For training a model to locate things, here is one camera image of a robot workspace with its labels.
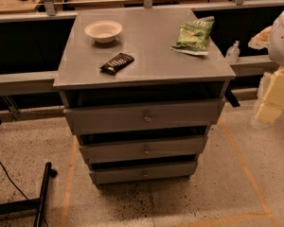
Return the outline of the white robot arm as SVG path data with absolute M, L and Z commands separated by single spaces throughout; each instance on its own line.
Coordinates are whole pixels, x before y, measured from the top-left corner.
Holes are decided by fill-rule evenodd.
M 254 49 L 266 47 L 269 59 L 279 65 L 271 75 L 269 86 L 255 115 L 256 121 L 271 124 L 284 111 L 284 10 L 271 26 L 253 37 L 248 46 Z

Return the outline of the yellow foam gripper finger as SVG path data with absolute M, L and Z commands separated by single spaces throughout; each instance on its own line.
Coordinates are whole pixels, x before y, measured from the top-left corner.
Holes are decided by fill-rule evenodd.
M 255 120 L 264 124 L 274 123 L 284 111 L 284 66 L 270 77 L 270 83 L 259 105 Z

